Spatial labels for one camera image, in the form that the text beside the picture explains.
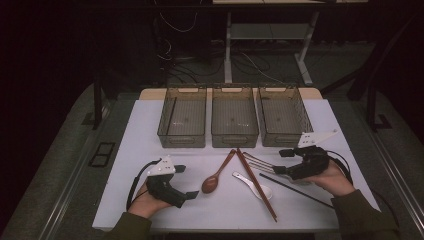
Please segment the black metal stand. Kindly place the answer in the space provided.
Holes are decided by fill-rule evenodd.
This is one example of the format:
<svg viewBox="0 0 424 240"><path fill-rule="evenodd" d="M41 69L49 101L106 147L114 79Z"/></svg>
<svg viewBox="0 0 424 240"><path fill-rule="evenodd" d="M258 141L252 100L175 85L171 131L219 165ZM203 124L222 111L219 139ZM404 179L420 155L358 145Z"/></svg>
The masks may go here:
<svg viewBox="0 0 424 240"><path fill-rule="evenodd" d="M107 99L102 88L102 78L99 74L93 77L93 111L85 115L83 125L90 125L97 130L107 114Z"/></svg>
<svg viewBox="0 0 424 240"><path fill-rule="evenodd" d="M379 129L391 129L392 126L384 114L376 113L377 81L371 80L367 91L366 122L373 132Z"/></svg>

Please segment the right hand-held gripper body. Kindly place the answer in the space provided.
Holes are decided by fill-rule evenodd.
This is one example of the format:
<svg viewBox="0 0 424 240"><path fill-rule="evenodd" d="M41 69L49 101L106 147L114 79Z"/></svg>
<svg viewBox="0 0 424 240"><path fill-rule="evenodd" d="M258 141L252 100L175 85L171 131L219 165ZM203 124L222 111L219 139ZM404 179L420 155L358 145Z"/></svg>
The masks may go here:
<svg viewBox="0 0 424 240"><path fill-rule="evenodd" d="M287 169L286 175L292 180L304 179L318 175L328 168L329 156L327 152L318 146L318 143L326 141L338 133L337 129L326 132L303 132L294 154L302 158L302 162Z"/></svg>

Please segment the metal floor rail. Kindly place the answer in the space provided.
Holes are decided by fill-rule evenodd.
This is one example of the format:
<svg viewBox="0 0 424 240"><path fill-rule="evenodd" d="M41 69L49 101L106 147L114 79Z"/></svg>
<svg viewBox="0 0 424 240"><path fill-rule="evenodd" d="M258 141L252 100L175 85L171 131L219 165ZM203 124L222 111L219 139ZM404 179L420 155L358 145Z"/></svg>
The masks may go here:
<svg viewBox="0 0 424 240"><path fill-rule="evenodd" d="M68 178L63 190L53 205L46 223L44 224L41 233L37 240L54 240L54 237L61 225L63 217L65 216L69 204L76 192L77 185L79 184L81 175L85 169L88 161L92 145L95 142L95 136L90 134L81 149L79 158L73 168L70 177Z"/></svg>
<svg viewBox="0 0 424 240"><path fill-rule="evenodd" d="M404 240L424 240L424 146L409 130L366 130L361 170L378 202L392 208Z"/></svg>

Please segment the person's right hand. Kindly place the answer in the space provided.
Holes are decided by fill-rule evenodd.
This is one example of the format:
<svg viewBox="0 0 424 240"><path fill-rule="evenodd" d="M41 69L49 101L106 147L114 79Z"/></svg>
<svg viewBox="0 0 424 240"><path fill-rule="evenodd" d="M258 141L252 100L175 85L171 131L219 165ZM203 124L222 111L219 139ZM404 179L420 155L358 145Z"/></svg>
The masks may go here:
<svg viewBox="0 0 424 240"><path fill-rule="evenodd" d="M322 187L335 197L345 196L355 191L354 186L333 161L329 161L328 168L321 174L304 178L304 181Z"/></svg>

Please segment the white table mat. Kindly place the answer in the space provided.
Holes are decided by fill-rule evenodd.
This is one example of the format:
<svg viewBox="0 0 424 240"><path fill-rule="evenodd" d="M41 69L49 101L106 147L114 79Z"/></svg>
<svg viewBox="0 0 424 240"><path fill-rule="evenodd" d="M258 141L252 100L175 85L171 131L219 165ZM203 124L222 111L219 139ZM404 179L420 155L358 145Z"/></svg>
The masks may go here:
<svg viewBox="0 0 424 240"><path fill-rule="evenodd" d="M181 191L199 191L202 182L214 174L229 149L164 148L157 128L163 103L160 100L135 102L110 172L93 226L112 229L126 209L127 197L135 178L145 179L149 162L170 156L176 165L185 165L175 175L172 186ZM263 173L331 205L331 196L313 184L298 186L260 170L252 170L258 182L271 188L272 198L263 203L233 172L245 171L237 156L223 169L217 189L199 193L181 208L170 207L155 214L152 230L165 232L331 232L338 228L335 211L283 186L259 176Z"/></svg>

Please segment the brown wooden spoon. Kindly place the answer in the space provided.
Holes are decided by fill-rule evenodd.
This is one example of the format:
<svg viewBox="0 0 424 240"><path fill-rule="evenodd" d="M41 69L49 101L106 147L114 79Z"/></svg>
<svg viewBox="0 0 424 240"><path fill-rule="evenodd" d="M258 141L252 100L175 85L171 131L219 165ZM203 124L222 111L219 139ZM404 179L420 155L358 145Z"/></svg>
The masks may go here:
<svg viewBox="0 0 424 240"><path fill-rule="evenodd" d="M221 164L221 166L219 167L219 169L213 175L207 177L203 181L201 186L201 190L203 193L209 194L216 190L219 184L219 176L221 172L227 166L227 164L231 161L234 155L235 155L235 150L232 149L227 155L227 157L225 158L225 160L223 161L223 163Z"/></svg>

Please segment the person's left hand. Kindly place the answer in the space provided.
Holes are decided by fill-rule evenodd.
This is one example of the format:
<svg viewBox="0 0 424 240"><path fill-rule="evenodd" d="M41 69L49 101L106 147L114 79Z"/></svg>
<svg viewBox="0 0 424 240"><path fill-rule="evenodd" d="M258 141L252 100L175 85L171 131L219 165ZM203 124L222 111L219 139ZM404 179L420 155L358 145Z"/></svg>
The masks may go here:
<svg viewBox="0 0 424 240"><path fill-rule="evenodd" d="M170 207L170 204L153 197L143 184L137 192L136 198L131 203L128 212L143 218L150 218L162 209Z"/></svg>

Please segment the smoky transparent plastic bin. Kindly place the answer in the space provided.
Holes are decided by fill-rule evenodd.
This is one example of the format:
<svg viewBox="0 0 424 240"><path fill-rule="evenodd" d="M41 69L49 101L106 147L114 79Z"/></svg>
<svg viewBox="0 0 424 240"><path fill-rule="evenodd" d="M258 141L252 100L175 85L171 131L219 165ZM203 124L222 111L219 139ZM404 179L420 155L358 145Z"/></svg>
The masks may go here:
<svg viewBox="0 0 424 240"><path fill-rule="evenodd" d="M259 127L250 84L213 85L211 135L214 148L256 146Z"/></svg>
<svg viewBox="0 0 424 240"><path fill-rule="evenodd" d="M167 98L176 97L172 124L164 133ZM157 135L164 148L203 148L205 143L207 87L204 84L172 84L167 87Z"/></svg>
<svg viewBox="0 0 424 240"><path fill-rule="evenodd" d="M313 131L295 84L260 84L256 100L264 147L297 147L302 134Z"/></svg>

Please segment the white metal desk frame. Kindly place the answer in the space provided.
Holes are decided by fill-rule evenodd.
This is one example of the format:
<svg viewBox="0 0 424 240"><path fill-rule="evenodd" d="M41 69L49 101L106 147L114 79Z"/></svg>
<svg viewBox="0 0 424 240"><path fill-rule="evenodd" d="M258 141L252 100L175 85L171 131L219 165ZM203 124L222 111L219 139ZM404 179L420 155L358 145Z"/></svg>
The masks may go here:
<svg viewBox="0 0 424 240"><path fill-rule="evenodd" d="M289 7L301 4L328 7L360 6L368 0L212 0L214 6L225 7ZM233 40L302 40L302 48L294 54L300 77L306 86L312 86L313 81L305 64L305 57L312 41L315 26L321 10L313 10L306 23L235 23L232 21L233 10L226 14L226 36L224 55L224 82L231 83L232 61L231 42Z"/></svg>

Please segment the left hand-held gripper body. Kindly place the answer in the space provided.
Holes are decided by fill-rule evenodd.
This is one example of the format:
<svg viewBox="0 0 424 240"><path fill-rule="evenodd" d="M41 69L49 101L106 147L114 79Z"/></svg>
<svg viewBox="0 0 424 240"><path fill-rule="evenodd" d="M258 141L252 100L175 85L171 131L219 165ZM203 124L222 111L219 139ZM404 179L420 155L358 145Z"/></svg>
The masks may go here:
<svg viewBox="0 0 424 240"><path fill-rule="evenodd" d="M170 156L166 156L148 171L146 186L148 192L156 199L181 208L187 199L185 193L173 188L170 184L175 174L175 164Z"/></svg>

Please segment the white ceramic spoon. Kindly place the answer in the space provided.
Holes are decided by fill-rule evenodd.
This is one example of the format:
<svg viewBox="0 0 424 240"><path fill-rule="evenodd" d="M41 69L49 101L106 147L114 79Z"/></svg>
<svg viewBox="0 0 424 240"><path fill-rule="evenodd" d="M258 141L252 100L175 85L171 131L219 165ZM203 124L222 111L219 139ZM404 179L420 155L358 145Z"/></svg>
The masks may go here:
<svg viewBox="0 0 424 240"><path fill-rule="evenodd" d="M242 182L244 182L250 188L250 190L253 192L253 194L257 198L259 198L259 199L262 198L262 196L260 194L260 191L258 190L258 188L254 185L254 183L251 180L249 180L248 178L246 178L245 176L243 176L239 172L233 172L232 173L232 176L235 177L235 178L237 178L237 179L239 179L239 180L241 180ZM261 188L262 192L264 193L264 195L265 195L265 197L267 199L271 199L272 198L273 192L272 192L272 190L269 187L264 186L264 185L261 185L260 188Z"/></svg>

